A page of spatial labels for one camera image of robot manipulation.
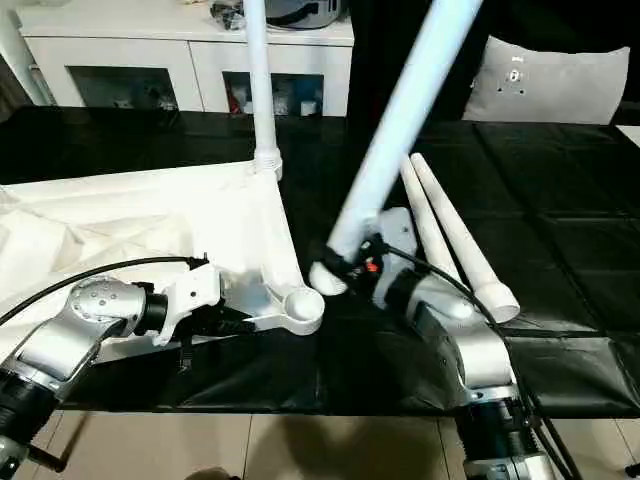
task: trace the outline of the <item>white tube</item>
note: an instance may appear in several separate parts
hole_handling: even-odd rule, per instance
[[[518,315],[520,304],[509,287],[498,280],[422,155],[411,155],[411,163],[476,297],[484,303],[497,322],[508,322]]]
[[[481,4],[482,0],[431,4],[327,242],[345,260],[353,260],[368,223],[378,216]],[[310,279],[325,295],[346,289],[319,263],[312,266]]]
[[[413,218],[416,221],[418,236],[427,260],[456,280],[460,280],[458,269],[451,257],[447,242],[442,236],[438,221],[433,214],[433,210],[431,210],[431,205],[429,205],[429,200],[427,200],[427,196],[422,190],[422,185],[420,185],[418,176],[408,157],[402,164],[400,175],[402,175],[402,182],[407,191],[407,197],[409,197],[409,204],[413,211]]]
[[[256,170],[275,171],[282,178],[282,157],[276,143],[273,118],[273,92],[267,51],[265,0],[244,0],[249,48],[249,76],[253,100],[253,125],[256,132],[254,162]]]

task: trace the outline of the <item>white plastic part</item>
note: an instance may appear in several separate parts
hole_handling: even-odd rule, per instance
[[[180,320],[199,307],[220,301],[220,272],[210,263],[180,275],[162,291],[167,296],[167,314],[160,334],[153,338],[157,347],[171,340]]]
[[[404,188],[407,191],[413,218],[415,219],[416,228],[418,229],[420,243],[422,243],[422,248],[424,249],[427,260],[429,260],[432,265],[444,270],[456,280],[460,280],[458,269],[451,257],[447,242],[442,236],[438,221],[431,209],[431,205],[429,205],[429,200],[427,200],[427,196],[422,189],[422,185],[420,185],[418,176],[408,157],[402,164],[400,175],[402,176]]]
[[[276,143],[264,1],[244,0],[249,48],[251,98],[253,102],[253,124],[256,132],[254,162],[257,171],[270,170],[276,172],[279,180],[282,178],[282,157]]]
[[[282,300],[282,310],[272,315],[253,317],[258,331],[286,328],[296,335],[310,335],[320,327],[324,313],[324,298],[314,289],[298,287]]]
[[[411,155],[411,163],[476,297],[497,322],[508,322],[518,315],[520,304],[496,276],[422,155]]]
[[[367,224],[378,216],[481,4],[482,0],[432,2],[329,236],[328,246],[345,260],[353,260]],[[310,279],[325,295],[337,295],[345,289],[344,283],[320,264],[312,266]]]

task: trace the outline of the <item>black table cover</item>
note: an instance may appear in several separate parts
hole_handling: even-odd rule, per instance
[[[343,119],[281,118],[281,194],[306,275],[366,144]],[[251,158],[250,118],[27,108],[0,125],[0,183]],[[640,413],[640,150],[613,127],[442,123],[416,142],[522,305],[515,361],[555,417]],[[388,204],[407,205],[401,184]],[[440,372],[396,317],[350,294],[322,328],[90,369],[66,404],[110,411],[442,414]]]

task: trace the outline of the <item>glass cabinet door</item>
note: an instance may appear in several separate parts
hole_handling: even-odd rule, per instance
[[[190,45],[205,111],[252,113],[247,46]],[[351,48],[269,45],[268,52],[276,115],[346,115]]]
[[[177,110],[164,68],[67,67],[87,107]]]
[[[203,110],[186,41],[73,37],[26,41],[60,106]]]
[[[222,72],[228,112],[253,113],[251,84],[247,72]],[[273,111],[276,115],[322,115],[324,78],[322,75],[271,74]]]

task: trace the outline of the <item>tile floor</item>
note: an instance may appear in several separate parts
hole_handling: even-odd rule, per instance
[[[585,480],[640,461],[640,420],[555,423]],[[245,480],[465,480],[451,419],[64,412],[35,443],[75,445],[69,466],[27,461],[19,480],[213,480],[191,475],[218,466]]]

